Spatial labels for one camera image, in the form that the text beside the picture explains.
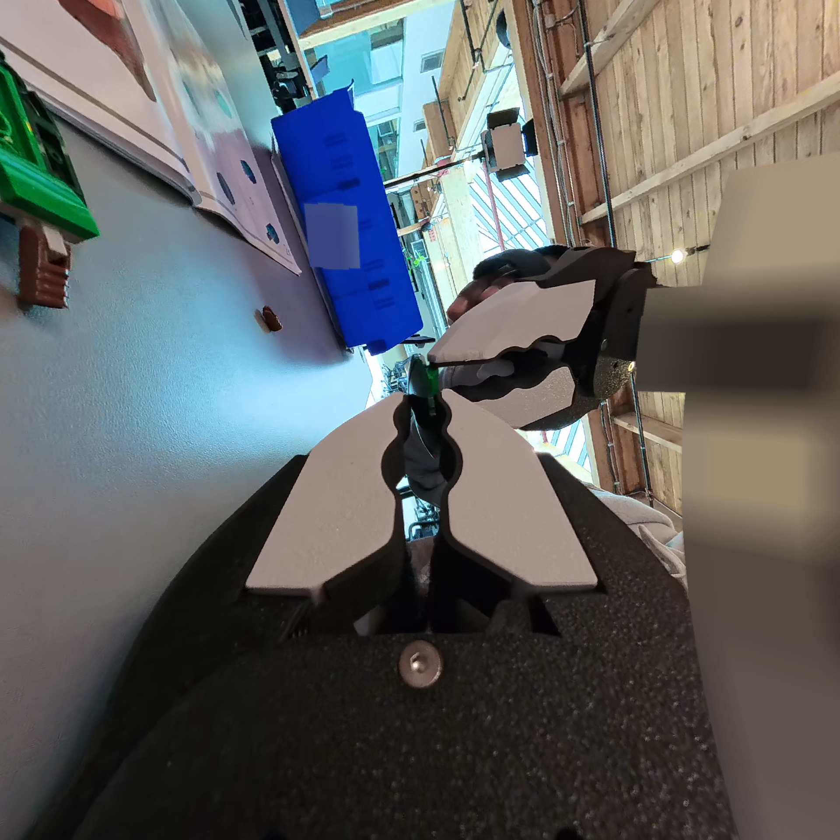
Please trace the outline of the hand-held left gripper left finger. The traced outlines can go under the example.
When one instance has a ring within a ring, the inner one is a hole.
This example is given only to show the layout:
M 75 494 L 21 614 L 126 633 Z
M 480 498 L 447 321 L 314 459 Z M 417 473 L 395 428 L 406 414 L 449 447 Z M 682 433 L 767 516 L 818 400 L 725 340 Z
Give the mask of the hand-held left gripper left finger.
M 315 603 L 379 603 L 399 584 L 405 549 L 406 395 L 337 427 L 306 457 L 245 583 Z

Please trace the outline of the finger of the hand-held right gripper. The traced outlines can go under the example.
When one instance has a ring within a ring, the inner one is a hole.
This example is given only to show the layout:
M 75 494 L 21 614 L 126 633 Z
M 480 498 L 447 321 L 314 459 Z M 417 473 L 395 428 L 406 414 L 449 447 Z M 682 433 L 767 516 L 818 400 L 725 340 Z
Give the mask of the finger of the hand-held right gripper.
M 463 314 L 429 351 L 430 365 L 488 362 L 545 339 L 567 343 L 594 306 L 595 280 L 541 288 L 515 282 Z
M 454 392 L 516 429 L 572 407 L 575 387 L 570 367 L 554 360 L 493 360 L 453 369 Z

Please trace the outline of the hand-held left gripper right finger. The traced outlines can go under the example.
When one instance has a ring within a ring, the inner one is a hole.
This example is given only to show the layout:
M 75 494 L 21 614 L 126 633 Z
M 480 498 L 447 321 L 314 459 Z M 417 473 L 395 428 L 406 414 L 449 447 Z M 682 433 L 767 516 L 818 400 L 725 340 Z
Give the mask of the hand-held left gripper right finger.
M 439 399 L 455 460 L 442 508 L 447 542 L 522 592 L 594 590 L 596 573 L 530 443 L 452 390 Z

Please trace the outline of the green leaf brick assembly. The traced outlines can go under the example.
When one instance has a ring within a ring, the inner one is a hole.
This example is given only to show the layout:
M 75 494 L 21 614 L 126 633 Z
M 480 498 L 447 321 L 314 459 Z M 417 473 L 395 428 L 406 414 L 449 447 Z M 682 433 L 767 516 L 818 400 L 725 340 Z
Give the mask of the green leaf brick assembly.
M 1 55 L 1 209 L 18 230 L 17 301 L 68 308 L 73 245 L 100 236 L 52 114 Z
M 412 355 L 407 362 L 406 387 L 413 415 L 413 434 L 438 466 L 445 411 L 439 401 L 438 371 L 428 366 L 420 354 Z

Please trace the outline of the grey desk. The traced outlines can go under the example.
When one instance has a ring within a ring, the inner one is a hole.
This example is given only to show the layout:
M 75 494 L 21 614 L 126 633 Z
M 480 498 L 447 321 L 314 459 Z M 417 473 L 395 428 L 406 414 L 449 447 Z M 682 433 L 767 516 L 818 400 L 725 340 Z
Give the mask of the grey desk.
M 306 266 L 57 123 L 101 236 L 75 249 L 68 309 L 26 310 L 2 220 L 2 838 L 79 769 L 183 564 L 372 384 Z

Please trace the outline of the person's right hand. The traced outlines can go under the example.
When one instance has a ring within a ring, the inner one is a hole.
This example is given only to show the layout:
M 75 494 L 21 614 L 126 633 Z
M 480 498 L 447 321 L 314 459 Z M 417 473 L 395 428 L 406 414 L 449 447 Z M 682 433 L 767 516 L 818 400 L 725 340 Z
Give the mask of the person's right hand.
M 448 324 L 453 325 L 470 309 L 475 308 L 481 302 L 492 297 L 498 291 L 508 287 L 515 281 L 510 276 L 482 277 L 472 280 L 448 307 L 446 311 Z

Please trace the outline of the studio light panel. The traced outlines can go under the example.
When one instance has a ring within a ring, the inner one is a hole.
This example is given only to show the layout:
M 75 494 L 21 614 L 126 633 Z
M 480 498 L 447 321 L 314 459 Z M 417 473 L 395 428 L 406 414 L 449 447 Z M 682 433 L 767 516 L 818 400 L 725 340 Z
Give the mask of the studio light panel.
M 530 160 L 538 154 L 533 120 L 523 121 L 519 107 L 489 113 L 481 142 L 488 172 L 499 183 L 529 174 Z

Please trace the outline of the blue plastic bin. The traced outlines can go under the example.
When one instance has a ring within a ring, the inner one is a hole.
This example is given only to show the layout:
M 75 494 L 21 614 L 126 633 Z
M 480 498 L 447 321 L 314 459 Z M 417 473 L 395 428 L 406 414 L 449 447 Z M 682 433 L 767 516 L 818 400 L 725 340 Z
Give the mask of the blue plastic bin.
M 423 327 L 364 116 L 348 88 L 271 122 L 344 341 L 372 355 Z

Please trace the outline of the instruction booklet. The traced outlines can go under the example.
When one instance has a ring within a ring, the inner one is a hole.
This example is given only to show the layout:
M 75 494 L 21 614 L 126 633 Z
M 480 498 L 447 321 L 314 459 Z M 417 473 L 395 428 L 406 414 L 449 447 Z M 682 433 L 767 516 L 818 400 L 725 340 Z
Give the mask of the instruction booklet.
M 2 1 L 1 36 L 50 112 L 300 275 L 223 70 L 178 2 Z

